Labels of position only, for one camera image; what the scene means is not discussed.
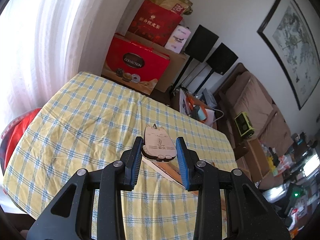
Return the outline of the wooden folding fan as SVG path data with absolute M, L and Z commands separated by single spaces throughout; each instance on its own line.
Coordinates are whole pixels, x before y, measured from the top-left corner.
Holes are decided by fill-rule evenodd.
M 175 165 L 173 165 L 171 162 L 151 161 L 149 159 L 146 159 L 145 157 L 142 158 L 142 161 L 144 161 L 146 165 L 148 165 L 157 173 L 159 173 L 163 178 L 185 189 L 182 183 L 182 178 L 181 178 L 179 169 Z

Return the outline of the wooden cat shaped bookmark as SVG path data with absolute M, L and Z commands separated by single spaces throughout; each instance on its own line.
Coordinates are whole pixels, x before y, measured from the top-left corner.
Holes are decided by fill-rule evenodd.
M 153 124 L 144 130 L 142 155 L 150 161 L 170 162 L 176 158 L 177 150 L 166 130 Z

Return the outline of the yellow checkered tablecloth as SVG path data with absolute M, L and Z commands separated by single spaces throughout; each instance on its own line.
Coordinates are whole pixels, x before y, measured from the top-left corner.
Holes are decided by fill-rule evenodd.
M 104 168 L 132 147 L 146 126 L 183 137 L 200 159 L 237 167 L 226 136 L 134 90 L 80 73 L 39 111 L 4 174 L 5 193 L 27 214 L 44 208 L 80 168 Z M 121 194 L 127 239 L 192 239 L 197 197 L 141 164 L 137 185 Z

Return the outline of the brown sofa cushion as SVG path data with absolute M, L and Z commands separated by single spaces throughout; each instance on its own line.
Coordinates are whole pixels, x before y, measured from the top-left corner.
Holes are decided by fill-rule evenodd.
M 253 137 L 257 138 L 273 111 L 272 104 L 267 100 L 255 77 L 250 77 L 245 85 L 234 110 L 236 115 L 246 112 L 254 128 Z

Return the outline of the brown sofa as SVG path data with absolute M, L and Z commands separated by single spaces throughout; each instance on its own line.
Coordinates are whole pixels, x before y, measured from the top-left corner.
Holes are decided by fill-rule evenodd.
M 272 148 L 281 157 L 293 140 L 280 109 L 263 84 L 239 63 L 214 96 L 225 114 L 217 124 L 218 129 L 227 135 L 238 167 L 243 168 L 254 182 L 259 182 L 261 190 L 281 185 L 283 176 L 273 175 L 263 147 Z M 247 139 L 241 138 L 235 123 L 235 117 L 241 112 L 247 113 L 254 129 Z

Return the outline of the red plastic bag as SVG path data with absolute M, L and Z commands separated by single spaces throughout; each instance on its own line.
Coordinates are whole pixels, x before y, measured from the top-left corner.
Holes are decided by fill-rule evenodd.
M 9 160 L 19 142 L 22 135 L 39 113 L 41 108 L 28 111 L 14 120 L 5 128 L 1 134 L 1 168 L 4 174 Z

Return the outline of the red gift box lower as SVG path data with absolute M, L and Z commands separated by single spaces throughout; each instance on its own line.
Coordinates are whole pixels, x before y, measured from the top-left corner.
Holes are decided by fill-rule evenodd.
M 168 55 L 115 34 L 106 55 L 102 75 L 149 95 L 169 63 Z

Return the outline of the black speaker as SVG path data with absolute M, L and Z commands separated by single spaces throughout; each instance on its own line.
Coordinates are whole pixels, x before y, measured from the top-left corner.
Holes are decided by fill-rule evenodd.
M 210 74 L 217 73 L 224 75 L 237 61 L 238 56 L 224 43 L 221 43 L 212 55 L 207 59 L 206 64 L 210 66 Z
M 218 39 L 218 35 L 199 25 L 186 46 L 185 53 L 191 58 L 203 62 Z

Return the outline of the black speaker left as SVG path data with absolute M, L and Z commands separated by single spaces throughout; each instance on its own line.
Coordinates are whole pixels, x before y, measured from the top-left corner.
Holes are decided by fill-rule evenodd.
M 203 62 L 218 39 L 218 35 L 199 25 L 186 46 L 185 53 L 191 58 Z

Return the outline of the pink small box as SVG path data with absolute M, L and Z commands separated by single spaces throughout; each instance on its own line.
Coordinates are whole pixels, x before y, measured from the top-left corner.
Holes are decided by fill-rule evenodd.
M 172 32 L 164 48 L 179 54 L 190 34 L 191 31 L 188 28 L 178 25 Z

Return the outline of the red gift bag upper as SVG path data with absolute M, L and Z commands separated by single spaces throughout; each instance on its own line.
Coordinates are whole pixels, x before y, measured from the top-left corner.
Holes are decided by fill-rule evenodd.
M 128 31 L 160 46 L 165 46 L 181 20 L 183 20 L 181 15 L 145 0 Z

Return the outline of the white curtain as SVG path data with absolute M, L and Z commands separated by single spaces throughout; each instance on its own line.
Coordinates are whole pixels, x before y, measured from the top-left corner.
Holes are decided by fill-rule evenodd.
M 10 0 L 1 13 L 1 129 L 79 72 L 100 74 L 130 0 Z

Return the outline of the framed ink painting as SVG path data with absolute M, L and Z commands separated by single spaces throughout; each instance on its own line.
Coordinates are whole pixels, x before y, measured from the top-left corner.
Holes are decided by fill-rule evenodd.
M 257 30 L 285 73 L 299 109 L 319 82 L 319 53 L 295 0 L 275 0 Z

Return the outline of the gold paper bag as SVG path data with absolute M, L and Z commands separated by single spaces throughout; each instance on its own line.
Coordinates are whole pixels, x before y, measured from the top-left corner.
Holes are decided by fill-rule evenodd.
M 193 3 L 190 0 L 149 0 L 150 2 L 179 15 L 190 15 Z

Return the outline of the brown cardboard box by wall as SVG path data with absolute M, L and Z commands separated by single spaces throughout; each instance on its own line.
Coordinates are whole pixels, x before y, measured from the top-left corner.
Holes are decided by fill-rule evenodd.
M 157 52 L 169 56 L 170 63 L 163 75 L 161 76 L 161 78 L 159 79 L 159 81 L 157 82 L 157 85 L 155 86 L 155 89 L 161 92 L 165 92 L 175 82 L 176 78 L 178 77 L 182 68 L 187 62 L 188 56 L 185 54 L 178 54 L 173 51 L 167 50 L 164 47 L 156 43 L 152 43 L 151 41 L 146 40 L 129 31 L 126 32 L 125 37 L 129 40 L 137 41 L 147 47 L 153 48 Z

